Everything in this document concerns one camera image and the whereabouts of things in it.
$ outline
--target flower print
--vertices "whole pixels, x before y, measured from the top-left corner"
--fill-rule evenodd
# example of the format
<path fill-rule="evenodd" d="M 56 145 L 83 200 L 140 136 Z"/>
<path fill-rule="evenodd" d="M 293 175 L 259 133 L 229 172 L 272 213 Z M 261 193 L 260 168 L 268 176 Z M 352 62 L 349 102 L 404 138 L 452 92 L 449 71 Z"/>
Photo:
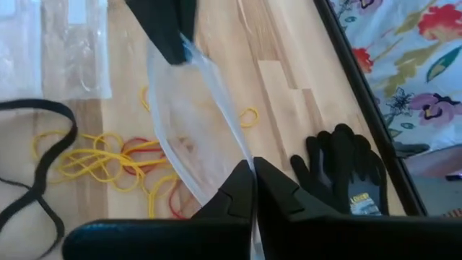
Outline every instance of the flower print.
<path fill-rule="evenodd" d="M 419 33 L 428 40 L 449 42 L 462 38 L 462 12 L 454 4 L 431 6 L 418 24 Z"/>
<path fill-rule="evenodd" d="M 354 0 L 360 14 L 375 12 L 382 4 L 383 0 Z"/>
<path fill-rule="evenodd" d="M 364 73 L 372 72 L 374 61 L 370 60 L 370 54 L 367 53 L 366 48 L 353 48 L 353 54 L 356 56 L 356 60 L 358 60 L 358 64 Z"/>
<path fill-rule="evenodd" d="M 450 123 L 455 115 L 462 115 L 462 104 L 435 93 L 417 95 L 409 104 L 412 110 L 420 111 L 420 124 L 433 124 L 436 127 Z"/>
<path fill-rule="evenodd" d="M 340 17 L 345 13 L 345 11 L 351 11 L 352 10 L 352 1 L 356 0 L 344 0 L 343 3 L 340 4 L 340 10 L 337 13 L 337 18 L 340 19 Z"/>
<path fill-rule="evenodd" d="M 398 88 L 395 95 L 386 103 L 390 107 L 390 113 L 393 116 L 405 115 L 412 116 L 412 111 L 409 107 L 414 94 L 406 94 L 402 88 Z"/>

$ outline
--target black glove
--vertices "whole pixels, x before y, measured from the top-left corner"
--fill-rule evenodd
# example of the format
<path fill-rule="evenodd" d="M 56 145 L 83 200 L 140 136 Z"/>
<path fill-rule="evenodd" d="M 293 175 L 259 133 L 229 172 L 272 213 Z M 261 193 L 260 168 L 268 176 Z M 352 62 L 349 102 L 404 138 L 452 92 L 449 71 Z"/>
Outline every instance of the black glove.
<path fill-rule="evenodd" d="M 186 61 L 180 33 L 193 41 L 197 0 L 127 0 L 126 3 L 169 64 Z"/>
<path fill-rule="evenodd" d="M 338 212 L 349 214 L 349 204 L 342 204 L 333 192 L 336 175 L 332 167 L 334 164 L 332 164 L 333 154 L 331 153 L 330 140 L 331 134 L 327 131 L 322 131 L 318 137 L 309 136 L 306 139 L 305 144 L 310 158 L 311 170 L 308 170 L 299 155 L 292 156 L 290 164 L 303 189 Z"/>
<path fill-rule="evenodd" d="M 311 173 L 300 156 L 290 159 L 302 188 L 340 213 L 388 214 L 385 167 L 365 137 L 339 124 L 308 137 L 306 147 Z"/>
<path fill-rule="evenodd" d="M 339 124 L 331 145 L 336 158 L 334 193 L 341 203 L 350 203 L 354 215 L 388 215 L 385 166 L 369 141 Z"/>

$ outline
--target black strap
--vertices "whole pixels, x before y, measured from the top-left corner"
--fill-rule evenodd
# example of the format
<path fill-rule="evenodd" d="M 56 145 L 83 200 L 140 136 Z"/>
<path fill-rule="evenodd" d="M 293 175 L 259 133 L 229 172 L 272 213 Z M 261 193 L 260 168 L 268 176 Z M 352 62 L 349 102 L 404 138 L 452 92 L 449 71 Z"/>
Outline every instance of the black strap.
<path fill-rule="evenodd" d="M 51 247 L 40 256 L 39 259 L 43 258 L 49 254 L 61 241 L 64 237 L 64 223 L 63 220 L 50 208 L 50 206 L 43 199 L 46 190 L 46 177 L 48 169 L 50 168 L 53 161 L 68 147 L 74 143 L 77 137 L 77 123 L 75 121 L 74 114 L 72 110 L 65 106 L 64 104 L 53 102 L 49 100 L 40 100 L 40 99 L 24 99 L 24 100 L 13 100 L 9 102 L 0 103 L 0 111 L 8 111 L 19 108 L 34 108 L 34 109 L 43 109 L 51 111 L 54 113 L 61 114 L 62 116 L 67 117 L 72 122 L 71 129 L 69 132 L 61 139 L 59 142 L 55 143 L 48 151 L 46 151 L 38 165 L 35 169 L 34 184 L 32 187 L 29 187 L 23 183 L 18 183 L 16 181 L 8 181 L 3 178 L 0 178 L 0 181 L 19 186 L 27 189 L 27 192 L 22 195 L 19 199 L 11 203 L 3 211 L 0 212 L 0 232 L 3 230 L 5 224 L 21 209 L 31 205 L 34 202 L 38 202 L 41 207 L 45 210 L 47 215 L 53 220 L 53 223 L 56 227 L 56 239 L 51 245 Z"/>

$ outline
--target plastic packaging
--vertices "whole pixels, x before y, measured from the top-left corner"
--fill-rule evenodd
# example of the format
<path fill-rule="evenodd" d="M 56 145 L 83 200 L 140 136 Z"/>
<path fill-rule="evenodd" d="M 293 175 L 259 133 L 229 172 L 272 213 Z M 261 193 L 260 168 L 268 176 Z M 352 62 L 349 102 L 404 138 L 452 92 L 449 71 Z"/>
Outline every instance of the plastic packaging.
<path fill-rule="evenodd" d="M 45 98 L 110 98 L 108 0 L 43 0 L 43 16 Z"/>
<path fill-rule="evenodd" d="M 40 98 L 40 0 L 1 0 L 0 100 Z"/>
<path fill-rule="evenodd" d="M 218 68 L 188 40 L 189 62 L 171 66 L 148 43 L 149 104 L 165 155 L 204 205 L 250 150 Z"/>

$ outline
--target red rubber band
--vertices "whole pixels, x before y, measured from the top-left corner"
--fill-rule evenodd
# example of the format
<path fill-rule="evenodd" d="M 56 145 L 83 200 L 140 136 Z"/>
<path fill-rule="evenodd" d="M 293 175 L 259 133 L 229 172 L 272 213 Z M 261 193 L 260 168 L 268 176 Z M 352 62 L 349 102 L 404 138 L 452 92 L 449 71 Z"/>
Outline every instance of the red rubber band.
<path fill-rule="evenodd" d="M 191 201 L 191 199 L 193 198 L 192 196 L 189 197 L 189 199 L 186 201 L 186 203 L 184 204 L 183 208 L 180 208 L 180 210 L 176 211 L 175 209 L 173 209 L 173 202 L 172 202 L 172 199 L 173 199 L 173 194 L 175 194 L 175 192 L 180 188 L 180 185 L 181 183 L 178 183 L 175 185 L 175 188 L 173 188 L 172 192 L 170 192 L 170 195 L 168 197 L 168 207 L 170 208 L 170 212 L 172 212 L 172 215 L 175 216 L 177 219 L 179 220 L 187 220 L 188 218 L 187 217 L 184 217 L 181 212 L 184 210 L 184 208 L 186 207 L 186 205 L 189 204 L 189 202 Z"/>
<path fill-rule="evenodd" d="M 150 142 L 148 139 L 142 138 L 142 137 L 134 137 L 127 142 L 125 142 L 121 148 L 121 153 L 124 154 L 126 147 L 128 144 L 132 142 L 141 142 L 141 143 L 146 143 Z M 141 153 L 141 152 L 161 152 L 162 154 L 160 155 L 160 158 L 165 158 L 165 154 L 163 153 L 162 148 L 138 148 L 138 149 L 133 149 L 130 152 L 125 153 L 125 155 L 130 156 L 134 153 Z M 139 166 L 141 171 L 143 171 L 144 174 L 148 174 L 150 171 L 153 171 L 156 168 L 156 165 L 144 165 L 144 166 Z M 133 167 L 131 166 L 123 166 L 123 169 L 130 175 L 136 176 L 136 171 Z"/>

